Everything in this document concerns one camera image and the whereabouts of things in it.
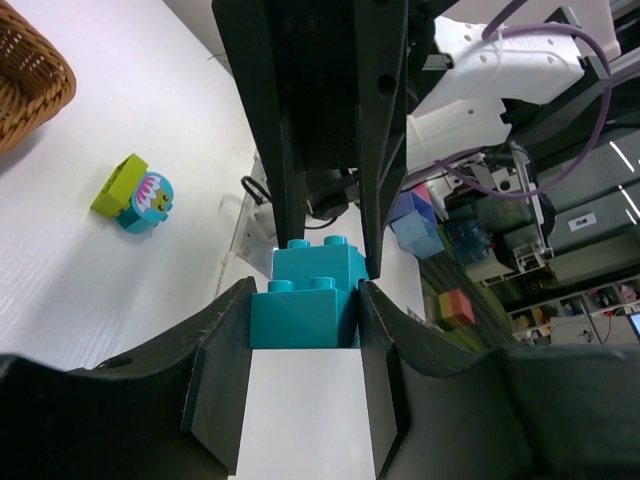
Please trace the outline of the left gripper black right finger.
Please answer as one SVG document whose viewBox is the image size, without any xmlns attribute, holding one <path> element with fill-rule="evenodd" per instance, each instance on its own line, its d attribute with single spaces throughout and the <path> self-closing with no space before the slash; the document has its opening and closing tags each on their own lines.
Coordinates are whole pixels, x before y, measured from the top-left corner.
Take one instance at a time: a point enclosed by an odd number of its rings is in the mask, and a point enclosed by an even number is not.
<svg viewBox="0 0 640 480">
<path fill-rule="evenodd" d="M 468 352 L 359 286 L 379 479 L 635 479 L 639 349 Z"/>
</svg>

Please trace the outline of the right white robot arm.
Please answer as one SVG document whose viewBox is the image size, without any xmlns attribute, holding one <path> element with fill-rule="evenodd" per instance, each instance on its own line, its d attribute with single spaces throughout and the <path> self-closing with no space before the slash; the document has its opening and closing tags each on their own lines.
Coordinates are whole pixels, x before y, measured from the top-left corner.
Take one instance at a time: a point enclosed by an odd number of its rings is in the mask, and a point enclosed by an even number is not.
<svg viewBox="0 0 640 480">
<path fill-rule="evenodd" d="M 216 1 L 213 14 L 267 177 L 278 244 L 308 216 L 360 205 L 366 265 L 404 188 L 514 140 L 587 154 L 639 54 L 609 59 L 568 7 L 510 25 L 447 17 L 447 1 Z M 599 102 L 586 141 L 581 120 Z"/>
</svg>

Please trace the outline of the lime long lego brick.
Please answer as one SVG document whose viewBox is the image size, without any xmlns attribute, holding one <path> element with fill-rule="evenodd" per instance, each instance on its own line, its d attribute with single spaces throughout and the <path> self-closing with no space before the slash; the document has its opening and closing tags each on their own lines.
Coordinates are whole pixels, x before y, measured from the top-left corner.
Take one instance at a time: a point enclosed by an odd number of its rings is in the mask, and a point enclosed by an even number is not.
<svg viewBox="0 0 640 480">
<path fill-rule="evenodd" d="M 106 218 L 115 218 L 131 204 L 131 198 L 148 164 L 135 153 L 129 155 L 111 173 L 91 204 L 91 209 Z"/>
</svg>

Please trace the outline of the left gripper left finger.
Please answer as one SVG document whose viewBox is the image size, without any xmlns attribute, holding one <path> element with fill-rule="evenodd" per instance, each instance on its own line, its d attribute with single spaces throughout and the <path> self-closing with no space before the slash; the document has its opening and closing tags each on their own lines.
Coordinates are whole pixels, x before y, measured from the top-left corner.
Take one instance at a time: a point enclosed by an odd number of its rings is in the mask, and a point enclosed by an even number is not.
<svg viewBox="0 0 640 480">
<path fill-rule="evenodd" d="M 92 369 L 1 358 L 5 479 L 225 479 L 236 473 L 252 278 Z"/>
</svg>

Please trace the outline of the cyan lego cluster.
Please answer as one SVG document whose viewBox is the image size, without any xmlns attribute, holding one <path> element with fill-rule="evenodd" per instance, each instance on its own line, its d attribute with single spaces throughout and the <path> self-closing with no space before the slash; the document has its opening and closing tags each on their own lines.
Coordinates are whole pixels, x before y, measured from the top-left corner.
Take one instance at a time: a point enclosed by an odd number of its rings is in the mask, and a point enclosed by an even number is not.
<svg viewBox="0 0 640 480">
<path fill-rule="evenodd" d="M 251 301 L 253 349 L 342 349 L 359 345 L 358 285 L 365 258 L 345 236 L 321 245 L 294 239 L 273 255 L 267 290 Z"/>
</svg>

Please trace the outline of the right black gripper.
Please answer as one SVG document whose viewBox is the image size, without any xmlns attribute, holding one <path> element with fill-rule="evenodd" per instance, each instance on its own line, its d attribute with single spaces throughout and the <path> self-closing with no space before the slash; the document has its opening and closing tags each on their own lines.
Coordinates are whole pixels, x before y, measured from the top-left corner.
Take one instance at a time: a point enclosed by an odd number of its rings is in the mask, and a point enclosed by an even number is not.
<svg viewBox="0 0 640 480">
<path fill-rule="evenodd" d="M 212 5 L 271 195 L 278 246 L 303 239 L 307 185 L 353 171 L 368 276 L 407 175 L 406 80 L 430 48 L 426 1 Z"/>
</svg>

